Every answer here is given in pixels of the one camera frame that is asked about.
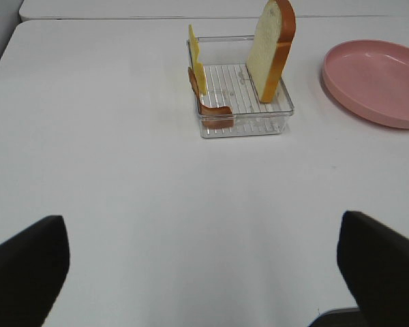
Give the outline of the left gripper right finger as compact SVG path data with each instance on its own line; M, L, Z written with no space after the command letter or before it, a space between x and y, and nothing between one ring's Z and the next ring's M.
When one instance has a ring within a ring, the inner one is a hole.
M342 217L337 265L370 326L409 326L409 239L359 211Z

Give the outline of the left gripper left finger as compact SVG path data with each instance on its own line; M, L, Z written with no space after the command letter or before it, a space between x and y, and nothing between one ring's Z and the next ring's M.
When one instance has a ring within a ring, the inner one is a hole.
M64 219L47 216L0 244L0 326L42 326L70 269Z

